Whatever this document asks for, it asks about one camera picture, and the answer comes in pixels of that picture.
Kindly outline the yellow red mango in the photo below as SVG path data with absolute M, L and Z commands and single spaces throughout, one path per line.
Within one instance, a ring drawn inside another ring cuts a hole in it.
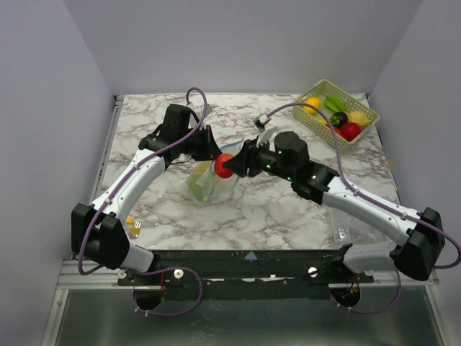
M 211 164 L 211 161 L 204 161 L 197 166 L 197 171 L 203 173 L 210 168 Z

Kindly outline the red apple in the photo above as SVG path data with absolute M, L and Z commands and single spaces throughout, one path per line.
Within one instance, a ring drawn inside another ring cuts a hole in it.
M 222 153 L 220 154 L 214 163 L 214 173 L 222 179 L 230 178 L 233 175 L 233 172 L 229 169 L 224 167 L 224 163 L 226 163 L 229 159 L 232 159 L 233 155 L 229 153 Z

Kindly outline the green white cabbage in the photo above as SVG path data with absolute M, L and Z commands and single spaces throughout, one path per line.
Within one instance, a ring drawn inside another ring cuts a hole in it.
M 205 202 L 212 190 L 212 173 L 209 169 L 194 170 L 186 181 L 190 195 L 198 202 Z

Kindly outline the clear zip top bag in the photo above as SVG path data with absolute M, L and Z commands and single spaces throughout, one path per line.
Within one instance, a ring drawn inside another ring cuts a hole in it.
M 193 200 L 197 205 L 204 205 L 205 203 L 207 203 L 208 201 L 212 200 L 213 198 L 217 198 L 219 195 L 227 195 L 227 194 L 230 194 L 237 186 L 238 184 L 238 181 L 240 179 L 239 176 L 237 175 L 232 175 L 230 178 L 227 178 L 227 179 L 222 179 L 222 178 L 219 178 L 215 173 L 214 173 L 214 170 L 213 170 L 213 167 L 214 167 L 214 161 L 211 161 L 212 164 L 209 168 L 209 170 L 211 171 L 212 173 L 212 190 L 211 190 L 211 193 L 210 193 L 210 196 L 209 198 L 205 201 L 205 202 L 201 202 L 201 203 L 198 203 L 189 193 L 188 189 L 187 189 L 187 186 L 186 186 L 186 181 L 187 179 L 185 180 L 185 183 L 184 183 L 184 188 L 185 188 L 185 191 L 187 192 L 187 197 L 190 198 L 191 200 Z

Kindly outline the red pomegranate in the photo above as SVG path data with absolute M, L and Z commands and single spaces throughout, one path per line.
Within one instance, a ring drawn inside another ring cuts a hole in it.
M 342 125 L 340 131 L 342 137 L 348 142 L 353 141 L 362 132 L 360 126 L 353 122 Z

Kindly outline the beige pear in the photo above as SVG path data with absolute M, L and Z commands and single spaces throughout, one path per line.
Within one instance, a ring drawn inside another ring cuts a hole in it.
M 361 129 L 365 129 L 371 123 L 367 114 L 359 110 L 351 111 L 348 114 L 348 120 L 351 123 L 356 123 Z

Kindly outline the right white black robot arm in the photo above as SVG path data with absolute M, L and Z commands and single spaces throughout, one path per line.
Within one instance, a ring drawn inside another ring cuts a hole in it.
M 346 245 L 331 265 L 337 281 L 345 283 L 370 270 L 397 270 L 419 281 L 429 278 L 444 247 L 442 235 L 433 230 L 441 223 L 438 212 L 431 208 L 418 212 L 361 191 L 334 169 L 311 160 L 307 143 L 292 131 L 277 134 L 274 147 L 247 140 L 223 166 L 239 177 L 266 172 L 285 179 L 301 198 L 348 213 L 388 238 L 376 244 Z

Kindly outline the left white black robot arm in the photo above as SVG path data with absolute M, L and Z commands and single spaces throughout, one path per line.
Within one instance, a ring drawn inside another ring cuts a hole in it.
M 130 242 L 123 223 L 149 185 L 182 154 L 195 161 L 211 161 L 221 151 L 210 126 L 191 107 L 169 105 L 164 120 L 143 137 L 129 165 L 115 182 L 89 205 L 71 212 L 71 248 L 112 270 L 129 269 L 145 285 L 160 274 L 152 252 Z

